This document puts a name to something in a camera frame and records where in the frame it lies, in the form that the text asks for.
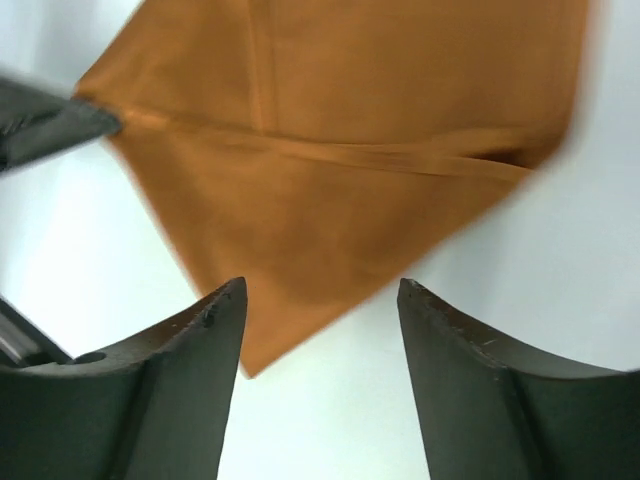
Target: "orange-brown fabric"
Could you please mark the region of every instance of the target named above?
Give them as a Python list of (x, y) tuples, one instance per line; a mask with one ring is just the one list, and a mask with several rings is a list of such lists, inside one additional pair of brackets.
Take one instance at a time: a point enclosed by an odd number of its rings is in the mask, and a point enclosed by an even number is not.
[(256, 374), (505, 198), (571, 117), (587, 0), (147, 0), (78, 94)]

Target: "white table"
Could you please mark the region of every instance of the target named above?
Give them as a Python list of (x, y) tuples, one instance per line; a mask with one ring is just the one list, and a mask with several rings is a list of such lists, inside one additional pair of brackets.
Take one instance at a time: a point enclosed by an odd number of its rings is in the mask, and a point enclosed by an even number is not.
[[(0, 66), (70, 87), (137, 3), (3, 0)], [(536, 346), (628, 369), (640, 365), (640, 3), (609, 5), (567, 147), (407, 275)], [(2, 178), (0, 225), (0, 292), (72, 353), (195, 299), (104, 144)], [(428, 478), (395, 291), (259, 378), (238, 375), (220, 480)]]

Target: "folded cloth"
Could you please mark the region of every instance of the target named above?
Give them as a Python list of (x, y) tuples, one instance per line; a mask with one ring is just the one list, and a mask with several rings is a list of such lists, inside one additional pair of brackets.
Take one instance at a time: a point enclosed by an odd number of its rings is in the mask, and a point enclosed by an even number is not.
[(560, 145), (588, 0), (146, 0), (78, 85), (255, 375)]

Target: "cloth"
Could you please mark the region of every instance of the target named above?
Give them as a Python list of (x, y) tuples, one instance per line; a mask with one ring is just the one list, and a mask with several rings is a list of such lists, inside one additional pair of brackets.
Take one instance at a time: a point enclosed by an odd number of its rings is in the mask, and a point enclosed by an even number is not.
[(259, 373), (561, 144), (588, 0), (146, 0), (78, 85)]

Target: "brown cloth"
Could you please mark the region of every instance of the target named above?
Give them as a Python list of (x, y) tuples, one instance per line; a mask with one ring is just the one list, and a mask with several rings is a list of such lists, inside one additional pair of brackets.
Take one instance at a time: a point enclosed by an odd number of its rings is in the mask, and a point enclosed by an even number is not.
[(78, 95), (197, 287), (249, 284), (250, 375), (560, 144), (587, 0), (147, 0)]

